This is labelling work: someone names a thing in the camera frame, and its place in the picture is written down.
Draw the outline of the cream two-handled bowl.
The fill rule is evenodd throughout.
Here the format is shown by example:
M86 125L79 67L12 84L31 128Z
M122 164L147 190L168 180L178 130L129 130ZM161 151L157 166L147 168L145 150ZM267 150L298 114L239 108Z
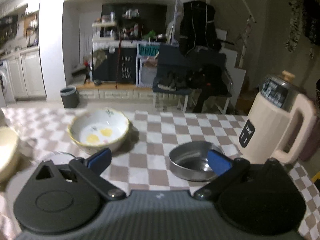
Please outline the cream two-handled bowl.
M16 171L20 154L19 144L21 140L18 134L7 126L1 127L1 183L7 181Z

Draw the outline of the white shelf with bottles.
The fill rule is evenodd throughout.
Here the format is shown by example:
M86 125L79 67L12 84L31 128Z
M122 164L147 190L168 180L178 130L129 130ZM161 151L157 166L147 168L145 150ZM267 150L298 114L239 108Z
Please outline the white shelf with bottles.
M117 22L114 11L103 15L92 23L93 42L114 41L116 39Z

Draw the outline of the white kitchen cabinets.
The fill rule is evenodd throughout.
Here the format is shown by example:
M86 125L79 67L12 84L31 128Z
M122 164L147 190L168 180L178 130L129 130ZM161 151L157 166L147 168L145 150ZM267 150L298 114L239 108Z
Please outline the white kitchen cabinets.
M16 100L47 97L38 46L7 55L4 61L7 64L9 80Z

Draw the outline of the white storage crate with sign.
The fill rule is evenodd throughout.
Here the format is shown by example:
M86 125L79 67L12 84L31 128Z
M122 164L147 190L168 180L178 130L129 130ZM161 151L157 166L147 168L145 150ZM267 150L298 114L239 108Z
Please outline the white storage crate with sign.
M136 86L152 87L157 73L160 43L138 41L136 56Z

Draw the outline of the beige electric kettle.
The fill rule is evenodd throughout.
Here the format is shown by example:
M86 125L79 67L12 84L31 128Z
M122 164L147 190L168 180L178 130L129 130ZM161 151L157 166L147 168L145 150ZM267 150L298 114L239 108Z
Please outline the beige electric kettle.
M269 74L259 89L238 137L239 150L252 164L269 158L296 161L317 119L315 104L292 84L295 75Z

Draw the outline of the grey trash bin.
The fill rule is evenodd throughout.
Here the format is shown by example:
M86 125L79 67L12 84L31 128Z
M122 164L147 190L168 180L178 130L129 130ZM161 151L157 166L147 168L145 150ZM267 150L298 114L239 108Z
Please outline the grey trash bin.
M79 94L75 86L68 86L60 90L64 108L76 108L80 103Z

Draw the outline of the floral scalloped ceramic bowl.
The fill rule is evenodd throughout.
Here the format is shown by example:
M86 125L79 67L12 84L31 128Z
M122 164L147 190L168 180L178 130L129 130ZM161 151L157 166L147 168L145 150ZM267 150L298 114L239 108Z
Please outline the floral scalloped ceramic bowl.
M77 115L68 125L72 141L87 154L109 148L118 150L130 129L129 119L112 108L97 109Z

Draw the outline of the black hanging jacket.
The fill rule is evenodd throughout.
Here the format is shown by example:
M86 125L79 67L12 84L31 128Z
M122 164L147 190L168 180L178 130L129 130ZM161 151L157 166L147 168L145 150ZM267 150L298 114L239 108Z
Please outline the black hanging jacket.
M215 8L203 1L183 4L183 19L180 24L180 53L187 56L197 47L218 53L222 48L215 27Z

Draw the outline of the round steel bowl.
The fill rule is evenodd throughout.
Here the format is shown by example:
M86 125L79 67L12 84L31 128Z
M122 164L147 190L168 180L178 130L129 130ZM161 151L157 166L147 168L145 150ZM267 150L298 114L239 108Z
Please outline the round steel bowl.
M213 180L217 175L208 164L207 155L210 150L224 154L211 142L191 141L178 145L169 153L170 171L178 178L205 182Z

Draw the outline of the checkered tablecloth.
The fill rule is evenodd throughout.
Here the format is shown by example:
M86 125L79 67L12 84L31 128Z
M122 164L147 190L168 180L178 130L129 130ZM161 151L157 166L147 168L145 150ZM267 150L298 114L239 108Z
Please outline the checkered tablecloth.
M33 157L40 160L51 152L67 152L86 157L71 140L67 126L82 110L49 108L6 108L11 125L23 131ZM236 141L245 116L215 114L126 112L132 130L123 148L112 158L103 177L130 192L132 189L195 191L201 185L177 178L169 170L169 153L179 144L205 140L221 148L225 155L238 155Z

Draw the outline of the black have a nice day sign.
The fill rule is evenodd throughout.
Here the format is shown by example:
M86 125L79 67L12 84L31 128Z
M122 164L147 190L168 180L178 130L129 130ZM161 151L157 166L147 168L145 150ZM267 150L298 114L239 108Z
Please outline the black have a nice day sign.
M118 49L117 82L136 83L137 48Z

